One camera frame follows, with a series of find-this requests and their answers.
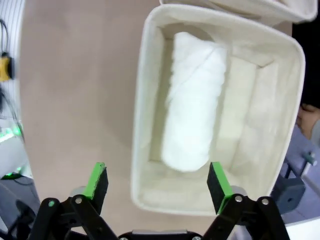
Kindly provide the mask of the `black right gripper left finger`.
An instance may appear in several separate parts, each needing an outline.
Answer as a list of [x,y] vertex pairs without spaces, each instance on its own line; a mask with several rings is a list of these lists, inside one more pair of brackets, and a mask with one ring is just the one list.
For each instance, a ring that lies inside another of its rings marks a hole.
[[104,163],[95,164],[83,192],[60,202],[48,197],[39,207],[30,240],[117,240],[100,216],[109,181]]

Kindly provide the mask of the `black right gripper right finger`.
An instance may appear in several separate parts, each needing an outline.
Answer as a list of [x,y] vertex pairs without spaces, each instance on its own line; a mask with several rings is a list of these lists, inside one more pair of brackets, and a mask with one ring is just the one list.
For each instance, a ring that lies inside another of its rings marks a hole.
[[207,186],[217,216],[203,240],[226,240],[235,226],[244,226],[253,240],[288,240],[284,221],[269,196],[256,201],[234,193],[219,162],[209,165]]

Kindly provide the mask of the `person's left hand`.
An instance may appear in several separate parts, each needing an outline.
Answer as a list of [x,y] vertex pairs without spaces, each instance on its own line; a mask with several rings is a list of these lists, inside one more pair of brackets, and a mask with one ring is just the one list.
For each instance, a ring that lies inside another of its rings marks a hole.
[[320,120],[320,109],[303,103],[299,107],[296,124],[301,133],[308,139],[312,139],[313,132],[316,131],[316,123]]

